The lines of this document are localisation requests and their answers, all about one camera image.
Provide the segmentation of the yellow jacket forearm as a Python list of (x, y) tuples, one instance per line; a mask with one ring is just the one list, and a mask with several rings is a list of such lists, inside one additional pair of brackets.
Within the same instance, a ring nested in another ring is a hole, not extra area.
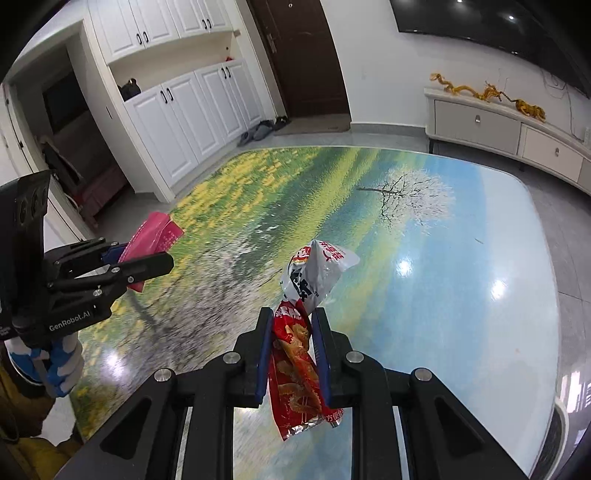
[(1, 348), (1, 477), (52, 479), (82, 448), (74, 429), (70, 437), (53, 445), (41, 436), (43, 422), (53, 408), (44, 386), (25, 380)]

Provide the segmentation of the left gloved hand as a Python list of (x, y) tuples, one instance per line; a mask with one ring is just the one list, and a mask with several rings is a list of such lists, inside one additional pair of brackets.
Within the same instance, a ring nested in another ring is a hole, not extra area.
[(48, 350), (29, 348), (20, 338), (4, 342), (19, 375), (32, 385), (48, 387), (53, 397), (65, 397), (81, 378), (84, 359), (78, 333), (53, 340)]

